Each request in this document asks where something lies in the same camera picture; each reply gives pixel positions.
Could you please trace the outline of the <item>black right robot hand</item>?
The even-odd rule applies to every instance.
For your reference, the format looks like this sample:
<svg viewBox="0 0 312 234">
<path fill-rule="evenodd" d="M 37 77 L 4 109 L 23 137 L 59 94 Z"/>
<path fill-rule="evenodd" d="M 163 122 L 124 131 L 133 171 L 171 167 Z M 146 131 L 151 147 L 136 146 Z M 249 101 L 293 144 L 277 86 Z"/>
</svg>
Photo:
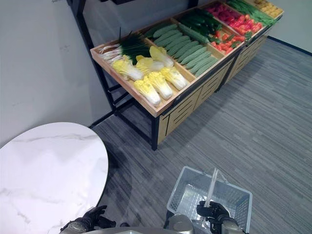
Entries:
<svg viewBox="0 0 312 234">
<path fill-rule="evenodd" d="M 208 207 L 204 207 L 204 204 L 205 201 L 200 201 L 196 206 L 197 214 L 209 222 L 211 233 L 220 234 L 223 222 L 231 220 L 229 213 L 220 203 L 210 201 Z"/>
</svg>

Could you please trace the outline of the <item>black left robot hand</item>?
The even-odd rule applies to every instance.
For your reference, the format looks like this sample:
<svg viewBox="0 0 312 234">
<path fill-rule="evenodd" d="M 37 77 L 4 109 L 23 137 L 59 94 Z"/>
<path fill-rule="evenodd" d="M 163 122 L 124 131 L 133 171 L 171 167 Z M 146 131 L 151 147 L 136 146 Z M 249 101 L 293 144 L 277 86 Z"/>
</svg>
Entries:
<svg viewBox="0 0 312 234">
<path fill-rule="evenodd" d="M 101 229 L 114 228 L 116 222 L 103 216 L 106 208 L 107 205 L 94 207 L 77 220 L 83 224 L 87 231 L 94 231 L 95 227 L 100 227 Z"/>
</svg>

